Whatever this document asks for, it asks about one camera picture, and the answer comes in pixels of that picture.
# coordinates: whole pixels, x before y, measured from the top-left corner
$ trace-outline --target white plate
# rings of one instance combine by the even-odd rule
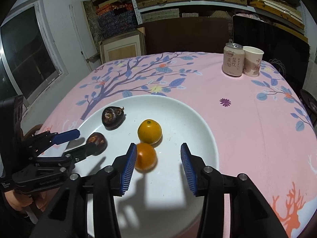
[[[119,227],[122,238],[171,238],[181,233],[200,214],[203,198],[189,191],[180,146],[186,142],[193,155],[218,169],[218,151],[211,130],[196,111],[169,97],[132,96],[107,106],[124,107],[126,119],[119,128],[108,131],[101,122],[102,108],[83,122],[79,141],[85,142],[90,134],[100,132],[108,147],[101,155],[77,163],[74,172],[86,176],[111,165],[115,157],[127,152],[131,142],[139,143],[137,129],[142,121],[157,121],[163,131],[162,142],[155,147],[157,166],[144,175],[134,171],[129,190],[123,197],[115,197]],[[92,197],[87,214],[88,233],[94,236]]]

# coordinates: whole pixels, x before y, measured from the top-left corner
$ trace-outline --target wooden picture frame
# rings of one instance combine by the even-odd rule
[[[146,55],[145,28],[120,34],[100,42],[100,59],[104,64],[109,61]]]

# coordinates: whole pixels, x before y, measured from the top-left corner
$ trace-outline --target window frame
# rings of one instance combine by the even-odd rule
[[[49,54],[49,57],[52,60],[52,63],[56,69],[54,73],[52,73],[47,79],[44,80],[36,89],[33,91],[33,93],[26,99],[24,97],[24,105],[26,108],[30,107],[30,105],[37,99],[37,97],[46,90],[50,84],[55,81],[57,78],[59,78],[61,75],[67,75],[68,72],[61,61],[61,57],[58,53],[57,47],[55,45],[55,41],[53,39],[52,33],[50,32],[48,21],[45,16],[44,11],[44,3],[43,0],[28,0],[17,7],[13,8],[7,15],[7,17],[4,19],[1,27],[6,24],[8,21],[13,19],[18,14],[26,11],[27,9],[30,9],[34,7],[35,10],[35,16],[37,20],[37,25],[40,30],[40,34],[42,36],[45,48]],[[5,57],[3,45],[2,45],[2,38],[1,38],[1,29],[0,29],[0,57],[2,59],[4,69],[7,72],[7,75],[15,89],[18,95],[23,95],[21,89],[19,88],[17,82],[15,81],[13,74],[10,70],[9,64],[7,62],[7,59]]]

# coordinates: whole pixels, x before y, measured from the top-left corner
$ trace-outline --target pink tablecloth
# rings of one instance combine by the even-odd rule
[[[42,131],[80,126],[101,107],[139,94],[169,96],[195,109],[210,126],[220,171],[250,176],[289,237],[297,237],[317,208],[317,141],[303,105],[266,62],[260,75],[232,78],[222,54],[163,53],[106,63],[60,102]],[[55,147],[46,155],[58,156]],[[226,205],[224,237],[229,237]]]

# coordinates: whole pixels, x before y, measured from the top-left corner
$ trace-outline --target orange fruit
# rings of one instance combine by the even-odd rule
[[[161,138],[162,128],[156,121],[147,119],[139,126],[137,135],[141,142],[154,144]]]
[[[137,160],[135,169],[138,171],[149,171],[155,167],[157,162],[155,149],[147,143],[137,144]]]

